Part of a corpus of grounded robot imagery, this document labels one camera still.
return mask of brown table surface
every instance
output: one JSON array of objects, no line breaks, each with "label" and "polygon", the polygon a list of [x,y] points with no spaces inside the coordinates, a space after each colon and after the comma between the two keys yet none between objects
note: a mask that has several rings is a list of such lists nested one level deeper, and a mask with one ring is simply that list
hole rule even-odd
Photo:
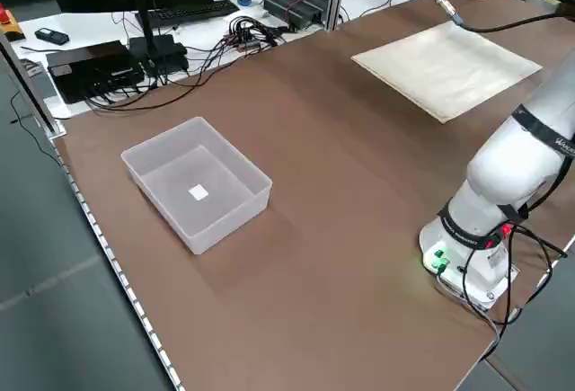
[{"label": "brown table surface", "polygon": [[[477,26],[539,13],[518,0],[452,2]],[[241,61],[161,110],[66,122],[57,147],[187,389],[448,390],[488,346],[489,327],[421,266],[418,233],[478,147],[575,45],[575,24],[488,35],[543,71],[441,125],[350,57],[445,20],[432,0],[416,0]],[[163,87],[138,104],[181,91]],[[268,209],[201,256],[119,156],[194,116],[274,183]],[[573,204],[570,177],[530,225],[566,245]],[[545,266],[532,244],[517,240],[516,250],[525,298]]]}]

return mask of black remote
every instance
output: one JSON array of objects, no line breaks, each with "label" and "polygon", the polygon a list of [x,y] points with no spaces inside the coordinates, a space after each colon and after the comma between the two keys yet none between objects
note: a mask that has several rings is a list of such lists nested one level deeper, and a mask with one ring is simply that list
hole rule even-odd
[{"label": "black remote", "polygon": [[64,45],[66,42],[70,41],[67,34],[51,29],[39,29],[36,30],[34,34],[38,39],[45,40],[46,42],[54,43],[56,45]]}]

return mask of clear plastic bin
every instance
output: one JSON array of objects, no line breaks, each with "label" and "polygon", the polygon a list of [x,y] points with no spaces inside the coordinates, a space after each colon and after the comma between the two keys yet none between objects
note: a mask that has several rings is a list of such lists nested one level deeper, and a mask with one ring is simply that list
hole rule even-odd
[{"label": "clear plastic bin", "polygon": [[195,254],[268,206],[271,179],[201,117],[121,157],[136,184]]}]

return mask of white cloth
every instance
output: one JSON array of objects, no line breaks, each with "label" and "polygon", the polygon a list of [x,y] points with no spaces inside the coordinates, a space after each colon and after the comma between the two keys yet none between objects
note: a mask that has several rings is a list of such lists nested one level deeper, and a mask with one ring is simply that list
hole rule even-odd
[{"label": "white cloth", "polygon": [[541,67],[445,22],[353,60],[445,123]]}]

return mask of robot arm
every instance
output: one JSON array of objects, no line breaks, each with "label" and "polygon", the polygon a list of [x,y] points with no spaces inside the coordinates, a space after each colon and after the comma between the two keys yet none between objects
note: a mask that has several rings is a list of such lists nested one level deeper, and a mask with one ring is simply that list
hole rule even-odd
[{"label": "robot arm", "polygon": [[[529,114],[539,131],[525,129],[523,121]],[[550,134],[546,142],[541,130]],[[557,176],[564,159],[575,156],[570,142],[574,133],[575,55],[571,55],[491,135],[468,165],[467,180],[456,195],[421,230],[425,267],[437,273],[442,261],[442,280],[462,293],[462,269],[467,264],[470,298],[490,308],[508,286],[508,252],[500,239],[489,248],[476,249],[473,243],[508,219],[501,206],[519,209]]]}]

